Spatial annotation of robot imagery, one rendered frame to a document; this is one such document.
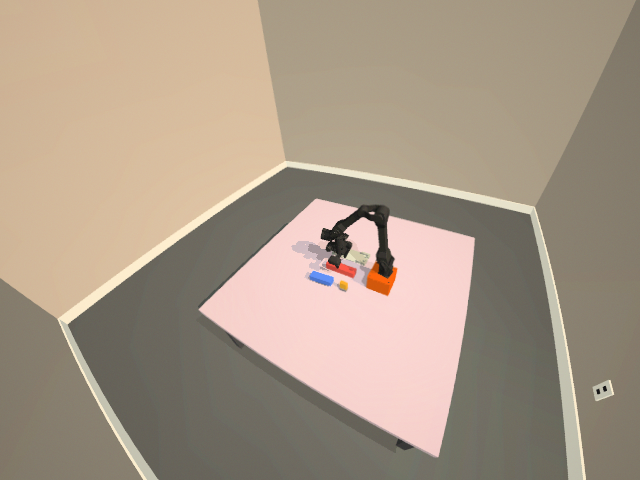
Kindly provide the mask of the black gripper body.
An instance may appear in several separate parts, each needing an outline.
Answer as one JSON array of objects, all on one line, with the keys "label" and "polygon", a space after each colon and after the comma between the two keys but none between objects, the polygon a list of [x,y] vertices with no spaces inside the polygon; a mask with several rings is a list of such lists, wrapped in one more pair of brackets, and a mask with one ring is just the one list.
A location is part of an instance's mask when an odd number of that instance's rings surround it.
[{"label": "black gripper body", "polygon": [[345,240],[345,244],[343,246],[337,246],[335,244],[333,246],[336,248],[336,254],[337,255],[336,256],[332,255],[328,259],[328,263],[332,264],[332,265],[335,265],[335,266],[339,266],[339,264],[341,263],[340,257],[345,254],[345,252],[347,251],[348,248],[351,249],[353,244],[352,244],[352,242]]}]

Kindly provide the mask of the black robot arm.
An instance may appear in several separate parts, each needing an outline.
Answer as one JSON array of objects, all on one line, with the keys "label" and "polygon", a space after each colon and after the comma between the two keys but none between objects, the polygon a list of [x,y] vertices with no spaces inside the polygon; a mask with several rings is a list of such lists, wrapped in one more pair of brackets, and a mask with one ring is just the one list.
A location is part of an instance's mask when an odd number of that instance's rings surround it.
[{"label": "black robot arm", "polygon": [[[374,212],[374,214],[370,214],[368,212]],[[336,253],[336,248],[333,245],[335,244],[337,246],[343,246],[345,244],[345,240],[347,240],[347,238],[349,237],[348,234],[344,233],[345,230],[362,217],[365,217],[368,220],[373,221],[377,226],[379,248],[375,254],[375,261],[377,261],[377,264],[379,264],[378,274],[389,279],[391,274],[393,273],[392,269],[395,260],[395,258],[391,254],[391,250],[388,248],[387,222],[389,214],[390,209],[386,206],[379,206],[374,204],[362,205],[347,218],[337,221],[332,230],[326,228],[322,229],[320,238],[322,240],[330,241],[326,245],[326,251],[334,251],[334,253]],[[334,239],[335,242],[332,242],[332,240]]]}]

